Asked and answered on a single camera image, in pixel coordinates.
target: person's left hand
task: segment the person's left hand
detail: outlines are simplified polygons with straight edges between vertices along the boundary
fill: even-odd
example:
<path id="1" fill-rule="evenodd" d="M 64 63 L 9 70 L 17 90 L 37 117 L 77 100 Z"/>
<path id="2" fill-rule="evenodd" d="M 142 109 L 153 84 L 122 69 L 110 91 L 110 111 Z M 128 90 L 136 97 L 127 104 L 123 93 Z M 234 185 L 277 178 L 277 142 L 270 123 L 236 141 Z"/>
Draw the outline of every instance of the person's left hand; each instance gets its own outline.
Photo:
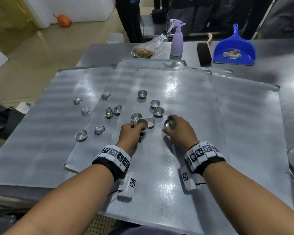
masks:
<path id="1" fill-rule="evenodd" d="M 122 125 L 119 141 L 115 146 L 122 148 L 129 155 L 132 154 L 134 146 L 142 138 L 140 131 L 143 127 L 143 124 L 135 126 L 135 122 Z"/>

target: spray bottle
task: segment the spray bottle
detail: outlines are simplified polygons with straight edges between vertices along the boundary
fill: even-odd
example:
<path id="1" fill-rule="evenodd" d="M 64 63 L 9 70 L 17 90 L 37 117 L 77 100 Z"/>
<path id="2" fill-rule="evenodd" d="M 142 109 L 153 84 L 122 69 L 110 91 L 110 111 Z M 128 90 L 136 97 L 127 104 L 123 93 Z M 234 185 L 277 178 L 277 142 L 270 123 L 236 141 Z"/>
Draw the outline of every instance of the spray bottle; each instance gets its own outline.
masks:
<path id="1" fill-rule="evenodd" d="M 168 30 L 168 33 L 173 29 L 173 27 L 176 27 L 176 31 L 173 35 L 172 43 L 171 43 L 171 55 L 172 56 L 180 56 L 183 53 L 183 47 L 184 47 L 184 40 L 183 40 L 183 34 L 182 34 L 182 29 L 181 27 L 185 25 L 180 20 L 176 19 L 170 19 L 171 27 Z"/>

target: white electronic device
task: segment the white electronic device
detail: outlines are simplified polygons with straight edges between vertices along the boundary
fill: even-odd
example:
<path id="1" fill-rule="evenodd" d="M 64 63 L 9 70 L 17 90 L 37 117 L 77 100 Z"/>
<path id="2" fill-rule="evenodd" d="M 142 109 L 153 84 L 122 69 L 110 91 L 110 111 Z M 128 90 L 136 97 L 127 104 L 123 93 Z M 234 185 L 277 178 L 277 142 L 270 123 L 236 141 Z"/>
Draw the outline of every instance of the white electronic device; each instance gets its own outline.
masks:
<path id="1" fill-rule="evenodd" d="M 192 174 L 188 166 L 181 168 L 181 174 L 184 182 L 185 189 L 191 191 L 193 189 L 200 189 L 202 184 L 205 184 L 204 178 L 197 173 Z"/>
<path id="2" fill-rule="evenodd" d="M 128 171 L 125 178 L 119 180 L 121 181 L 121 184 L 119 185 L 118 190 L 122 190 L 122 192 L 118 192 L 118 197 L 132 198 L 136 186 L 135 173 Z"/>

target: orange plastic bag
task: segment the orange plastic bag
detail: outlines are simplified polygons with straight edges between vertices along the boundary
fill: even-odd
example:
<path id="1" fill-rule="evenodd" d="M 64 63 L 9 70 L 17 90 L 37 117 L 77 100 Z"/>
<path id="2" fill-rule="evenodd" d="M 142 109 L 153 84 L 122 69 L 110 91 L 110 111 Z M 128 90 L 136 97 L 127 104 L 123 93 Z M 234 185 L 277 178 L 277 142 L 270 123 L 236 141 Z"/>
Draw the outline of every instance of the orange plastic bag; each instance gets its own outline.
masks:
<path id="1" fill-rule="evenodd" d="M 58 15 L 58 16 L 56 16 L 55 14 L 52 14 L 52 15 L 58 20 L 59 26 L 69 27 L 72 23 L 71 19 L 64 15 Z"/>

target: dustpan handle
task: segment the dustpan handle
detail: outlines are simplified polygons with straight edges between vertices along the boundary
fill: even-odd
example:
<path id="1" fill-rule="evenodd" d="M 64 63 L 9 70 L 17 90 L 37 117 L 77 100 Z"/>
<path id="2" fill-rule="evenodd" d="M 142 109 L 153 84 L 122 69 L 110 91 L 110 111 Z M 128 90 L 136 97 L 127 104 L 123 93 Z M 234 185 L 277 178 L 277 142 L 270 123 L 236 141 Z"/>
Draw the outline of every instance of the dustpan handle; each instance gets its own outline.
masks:
<path id="1" fill-rule="evenodd" d="M 239 25 L 238 24 L 234 24 L 233 25 L 233 29 L 234 29 L 233 36 L 239 36 Z"/>

